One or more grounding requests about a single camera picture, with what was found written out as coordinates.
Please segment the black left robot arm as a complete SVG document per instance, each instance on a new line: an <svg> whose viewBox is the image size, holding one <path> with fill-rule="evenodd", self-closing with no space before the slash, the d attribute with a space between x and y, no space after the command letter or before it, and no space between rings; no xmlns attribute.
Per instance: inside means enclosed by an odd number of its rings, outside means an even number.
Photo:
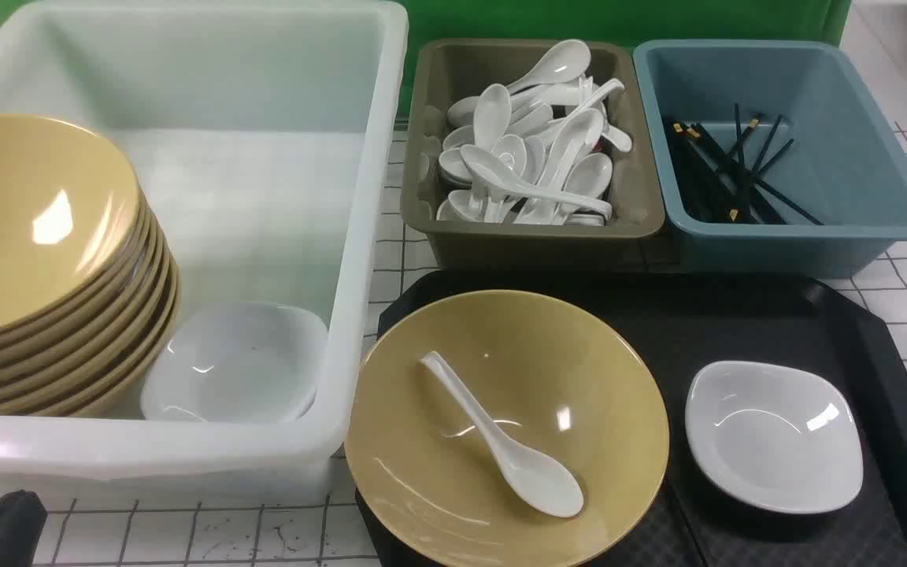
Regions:
<svg viewBox="0 0 907 567"><path fill-rule="evenodd" d="M0 498L0 566L32 566L48 513L33 491Z"/></svg>

